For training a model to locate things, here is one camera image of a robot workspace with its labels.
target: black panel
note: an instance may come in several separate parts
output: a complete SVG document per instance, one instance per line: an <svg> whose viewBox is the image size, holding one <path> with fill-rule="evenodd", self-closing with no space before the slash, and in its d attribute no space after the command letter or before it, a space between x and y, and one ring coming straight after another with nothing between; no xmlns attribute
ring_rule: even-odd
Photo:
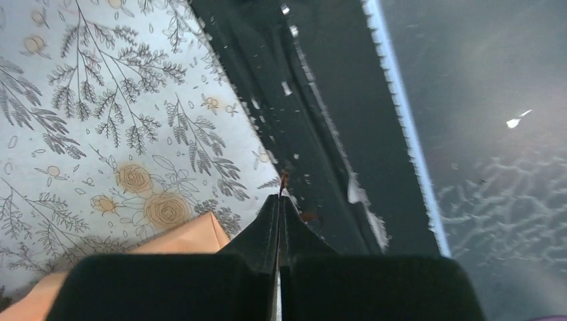
<svg viewBox="0 0 567 321"><path fill-rule="evenodd" d="M322 237L340 253L380 253L362 205L346 199L348 173L300 65L280 4L196 0L193 9L206 21L211 45L257 120L258 135L278 160L277 169L290 174L288 188L300 209L322 218ZM291 94L284 93L282 82Z"/></svg>

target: white edge strip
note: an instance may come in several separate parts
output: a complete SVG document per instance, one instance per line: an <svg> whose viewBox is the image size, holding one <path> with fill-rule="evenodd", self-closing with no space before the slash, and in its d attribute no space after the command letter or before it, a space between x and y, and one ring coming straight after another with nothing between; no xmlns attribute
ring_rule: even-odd
<svg viewBox="0 0 567 321"><path fill-rule="evenodd" d="M441 214L437 206L437 201L433 192L433 185L427 170L421 144L419 143L417 129L415 128L410 104L407 99L401 73L398 68L394 48L392 47L392 40L386 26L384 12L379 3L380 0L361 1L364 13L368 18L368 28L372 31L372 39L376 44L376 53L380 57L382 68L384 69L386 80L388 82L388 87L392 94L392 100L396 106L396 112L400 117L402 130L406 138L406 143L409 147L408 154L411 157L416 170L425 207L427 208L427 215L429 216L429 229L435 234L435 239L437 240L437 245L439 246L441 255L451 257L451 249L443 229Z"/></svg>

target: floral pattern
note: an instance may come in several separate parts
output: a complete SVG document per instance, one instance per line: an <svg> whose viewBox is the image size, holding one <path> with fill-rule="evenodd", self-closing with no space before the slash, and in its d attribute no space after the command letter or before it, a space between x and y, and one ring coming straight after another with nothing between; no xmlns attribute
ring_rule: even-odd
<svg viewBox="0 0 567 321"><path fill-rule="evenodd" d="M212 211L230 237L279 179L188 1L0 7L0 289Z"/></svg>

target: black plastic part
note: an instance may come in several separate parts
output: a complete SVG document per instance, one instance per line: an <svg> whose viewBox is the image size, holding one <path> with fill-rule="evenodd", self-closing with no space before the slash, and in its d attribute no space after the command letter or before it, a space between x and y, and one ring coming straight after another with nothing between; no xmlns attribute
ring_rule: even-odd
<svg viewBox="0 0 567 321"><path fill-rule="evenodd" d="M323 217L325 240L340 253L380 253L362 205L346 199L349 176L295 41L370 210L385 221L387 253L439 255L360 0L193 0L192 6L250 116L263 120L255 123L258 135L276 168L290 173L299 208Z"/></svg>
<svg viewBox="0 0 567 321"><path fill-rule="evenodd" d="M485 320L454 261L339 256L300 221L288 198L273 195L218 254L86 258L65 280L47 321L270 320L278 237L285 244L284 321Z"/></svg>
<svg viewBox="0 0 567 321"><path fill-rule="evenodd" d="M346 198L348 173L294 49L277 0L193 0L258 135L290 174L302 211L323 219L321 236L340 253L380 253L361 204ZM285 82L291 94L282 87Z"/></svg>

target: tan paper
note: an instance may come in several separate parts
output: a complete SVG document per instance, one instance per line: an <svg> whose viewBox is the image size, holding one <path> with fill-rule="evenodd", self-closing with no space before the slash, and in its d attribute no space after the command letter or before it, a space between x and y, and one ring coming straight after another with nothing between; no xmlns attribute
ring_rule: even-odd
<svg viewBox="0 0 567 321"><path fill-rule="evenodd" d="M229 242L217 218L208 212L131 253L215 253ZM66 276L54 273L41 279L24 299L0 314L0 321L45 320Z"/></svg>

